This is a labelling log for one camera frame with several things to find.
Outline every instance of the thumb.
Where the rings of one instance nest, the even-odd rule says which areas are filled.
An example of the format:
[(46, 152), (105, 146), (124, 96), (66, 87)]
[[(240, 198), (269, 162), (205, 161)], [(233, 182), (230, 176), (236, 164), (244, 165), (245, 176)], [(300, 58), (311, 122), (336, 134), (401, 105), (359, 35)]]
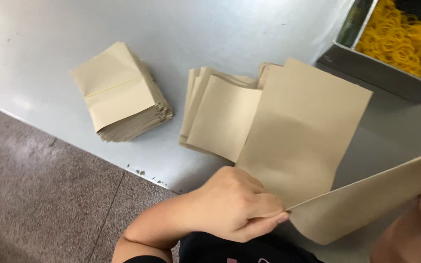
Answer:
[(267, 218), (252, 218), (248, 224), (238, 229), (235, 234), (239, 236), (240, 242), (247, 242), (258, 236), (268, 234), (276, 228), (276, 226), (289, 219), (289, 213), (283, 211), (273, 217)]

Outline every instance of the floor tile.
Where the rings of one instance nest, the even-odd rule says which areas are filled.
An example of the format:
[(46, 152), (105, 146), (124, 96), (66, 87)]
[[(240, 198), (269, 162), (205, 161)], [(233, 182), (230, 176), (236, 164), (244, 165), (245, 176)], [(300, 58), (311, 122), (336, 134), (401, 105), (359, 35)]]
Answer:
[(0, 262), (87, 262), (124, 173), (0, 112)]
[[(155, 185), (139, 176), (127, 173), (108, 214), (90, 263), (111, 262), (113, 250), (121, 233), (147, 207), (176, 196), (175, 193)], [(173, 250), (174, 261), (178, 248)]]

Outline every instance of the left hand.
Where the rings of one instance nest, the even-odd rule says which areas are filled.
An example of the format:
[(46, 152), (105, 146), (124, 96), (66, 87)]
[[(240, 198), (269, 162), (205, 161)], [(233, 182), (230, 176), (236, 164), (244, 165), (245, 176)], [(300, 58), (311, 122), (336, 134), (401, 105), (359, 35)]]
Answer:
[(247, 172), (225, 166), (188, 194), (188, 225), (223, 239), (247, 242), (287, 219), (284, 204)]

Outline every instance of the metal table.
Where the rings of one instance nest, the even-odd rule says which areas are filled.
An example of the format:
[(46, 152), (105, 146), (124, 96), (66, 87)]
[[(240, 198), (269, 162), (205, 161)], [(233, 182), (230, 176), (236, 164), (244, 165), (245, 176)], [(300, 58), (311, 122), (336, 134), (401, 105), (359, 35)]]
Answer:
[[(149, 181), (187, 192), (224, 164), (178, 146), (188, 70), (208, 65), (255, 77), (264, 61), (283, 64), (294, 57), (313, 64), (331, 44), (350, 3), (0, 0), (0, 110)], [(68, 75), (115, 41), (125, 41), (149, 64), (175, 112), (171, 121), (127, 143), (98, 138)], [(334, 188), (421, 154), (421, 105), (319, 67), (375, 92)], [(289, 226), (283, 228), (290, 232), (286, 236), (294, 236), (326, 262), (367, 262), (366, 240), (373, 240), (372, 233), (387, 224), (382, 219), (325, 247), (297, 236)]]

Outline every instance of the person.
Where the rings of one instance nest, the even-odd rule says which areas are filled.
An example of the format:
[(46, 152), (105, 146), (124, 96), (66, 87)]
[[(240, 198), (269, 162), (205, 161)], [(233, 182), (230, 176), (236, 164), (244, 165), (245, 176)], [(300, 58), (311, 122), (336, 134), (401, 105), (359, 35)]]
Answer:
[[(319, 263), (313, 254), (266, 234), (289, 219), (282, 201), (245, 171), (223, 167), (201, 188), (142, 212), (116, 243), (112, 263)], [(371, 251), (372, 263), (421, 263), (421, 197)]]

